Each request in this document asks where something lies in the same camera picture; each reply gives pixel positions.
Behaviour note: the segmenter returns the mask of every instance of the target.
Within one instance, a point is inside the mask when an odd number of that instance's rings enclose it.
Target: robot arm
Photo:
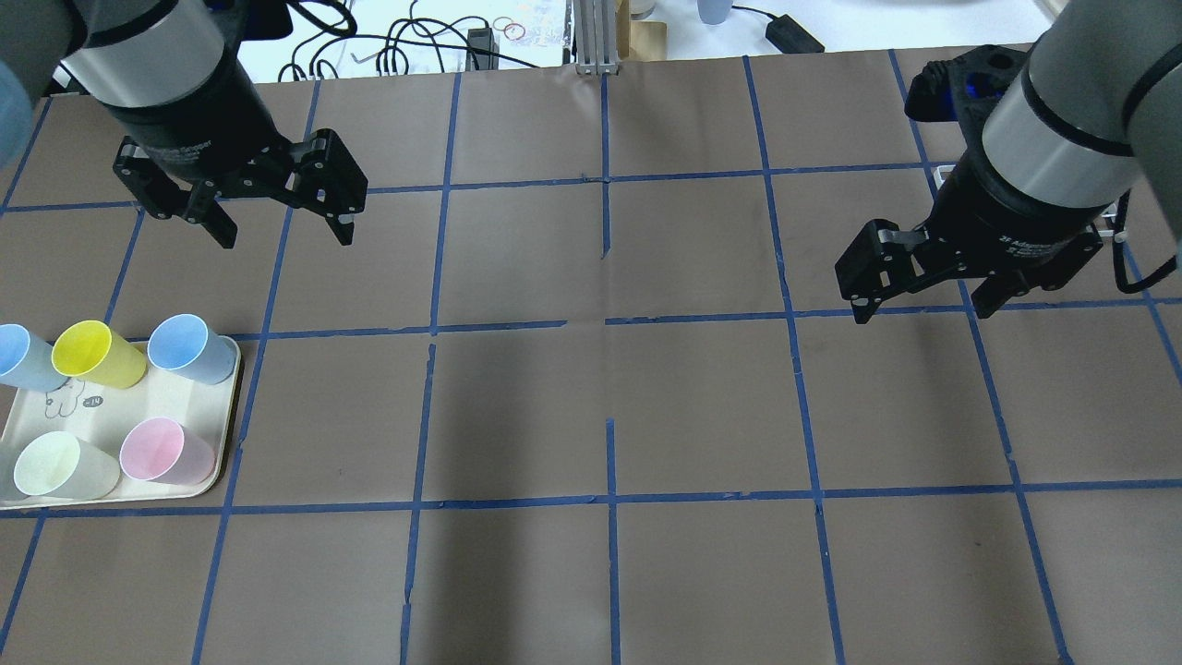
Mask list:
[[[1102,247],[1093,220],[1142,174],[1182,237],[1180,107],[1176,0],[1073,0],[1028,57],[988,46],[929,64],[907,112],[959,120],[968,149],[918,227],[872,220],[837,261],[856,320],[946,279],[985,279],[981,317],[1061,287]]]
[[[148,214],[233,247],[238,227],[217,200],[269,196],[352,241],[365,175],[331,129],[298,143],[279,133],[238,63],[241,22],[220,26],[201,0],[0,0],[0,86],[19,102],[4,111],[20,128],[0,152],[24,145],[32,100],[60,60],[126,129],[113,170]]]

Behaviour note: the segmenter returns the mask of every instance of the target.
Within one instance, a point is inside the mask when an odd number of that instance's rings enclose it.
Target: pink cup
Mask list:
[[[136,425],[119,449],[119,467],[136,481],[195,485],[214,469],[214,449],[171,418]]]

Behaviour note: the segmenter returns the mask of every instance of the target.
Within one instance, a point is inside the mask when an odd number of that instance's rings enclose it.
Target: tray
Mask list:
[[[216,386],[206,386],[148,364],[148,373],[125,391],[71,379],[52,393],[17,391],[8,423],[0,436],[0,510],[26,510],[59,506],[89,506],[125,501],[195,497],[212,488],[221,475],[234,417],[235,396],[242,376],[242,352],[234,348],[234,373]],[[145,343],[135,345],[144,351]],[[148,418],[167,416],[180,422],[214,446],[216,459],[209,476],[196,485],[165,485],[136,481],[126,475],[102,498],[77,501],[57,497],[25,497],[17,490],[12,469],[17,457],[33,439],[65,431],[90,442],[116,459],[123,438]]]

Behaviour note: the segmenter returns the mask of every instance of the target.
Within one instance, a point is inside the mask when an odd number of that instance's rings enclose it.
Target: power adapter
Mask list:
[[[800,27],[800,24],[792,20],[792,17],[784,14],[767,24],[767,32],[764,33],[781,53],[824,53],[825,45],[817,41],[817,38],[808,34],[808,31]]]
[[[492,28],[487,27],[473,27],[468,30],[468,44],[473,48],[480,48],[482,51],[488,51],[488,53],[479,53],[475,51],[468,51],[468,60],[465,63],[466,71],[473,70],[495,70],[498,58],[495,53],[500,53],[496,48],[496,38],[493,35]]]

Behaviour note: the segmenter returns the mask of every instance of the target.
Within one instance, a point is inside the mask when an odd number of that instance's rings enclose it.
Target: pink ring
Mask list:
[[[521,34],[519,34],[517,37],[509,37],[509,28],[513,27],[513,26],[520,27],[521,28]],[[505,39],[508,39],[509,41],[517,41],[518,39],[521,39],[522,37],[525,37],[525,32],[526,32],[525,31],[525,26],[521,25],[521,24],[519,24],[519,22],[512,22],[512,24],[505,26],[504,28],[501,28],[501,34],[504,34]]]

